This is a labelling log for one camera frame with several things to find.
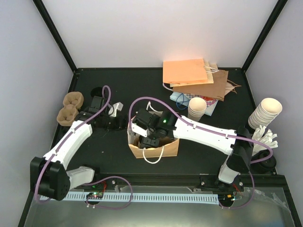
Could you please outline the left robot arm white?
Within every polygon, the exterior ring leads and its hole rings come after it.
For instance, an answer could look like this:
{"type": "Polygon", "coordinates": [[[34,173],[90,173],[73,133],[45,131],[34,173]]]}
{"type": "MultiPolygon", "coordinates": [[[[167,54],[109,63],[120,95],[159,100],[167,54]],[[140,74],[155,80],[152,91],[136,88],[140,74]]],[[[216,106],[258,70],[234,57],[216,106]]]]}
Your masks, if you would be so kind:
{"type": "Polygon", "coordinates": [[[67,167],[83,142],[92,135],[94,128],[120,130],[125,128],[127,117],[121,114],[123,104],[106,106],[107,100],[95,96],[91,106],[79,112],[61,140],[43,157],[35,157],[30,163],[30,190],[34,197],[45,196],[61,201],[69,190],[81,185],[96,189],[102,178],[96,168],[88,165],[73,170],[67,167]]]}

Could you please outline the orange paper bag white handles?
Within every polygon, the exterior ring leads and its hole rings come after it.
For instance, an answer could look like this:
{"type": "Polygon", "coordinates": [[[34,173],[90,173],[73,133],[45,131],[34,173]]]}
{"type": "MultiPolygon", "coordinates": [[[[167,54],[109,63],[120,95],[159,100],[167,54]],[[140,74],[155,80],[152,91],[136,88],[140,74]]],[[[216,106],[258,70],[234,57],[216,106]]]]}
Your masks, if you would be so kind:
{"type": "MultiPolygon", "coordinates": [[[[148,102],[147,107],[144,109],[153,114],[160,114],[163,112],[163,111],[159,112],[154,110],[151,107],[150,102],[148,102]]],[[[135,134],[131,129],[131,124],[134,123],[134,117],[131,118],[131,123],[127,126],[127,139],[128,139],[128,146],[136,158],[143,158],[149,164],[156,164],[163,157],[175,157],[178,155],[179,139],[176,138],[173,142],[167,143],[158,148],[139,148],[138,146],[139,135],[135,134]]]]}

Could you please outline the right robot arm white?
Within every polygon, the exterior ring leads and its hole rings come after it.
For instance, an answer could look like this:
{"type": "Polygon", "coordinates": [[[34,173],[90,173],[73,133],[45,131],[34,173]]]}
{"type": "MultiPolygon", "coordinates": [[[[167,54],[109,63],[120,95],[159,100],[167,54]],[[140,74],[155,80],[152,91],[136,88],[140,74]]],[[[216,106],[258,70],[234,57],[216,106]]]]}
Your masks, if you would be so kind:
{"type": "Polygon", "coordinates": [[[226,130],[195,122],[170,111],[157,115],[145,109],[140,109],[131,120],[130,128],[142,140],[158,140],[165,137],[190,140],[227,155],[215,179],[215,185],[221,191],[230,188],[238,175],[250,170],[253,142],[245,128],[238,131],[226,130]]]}

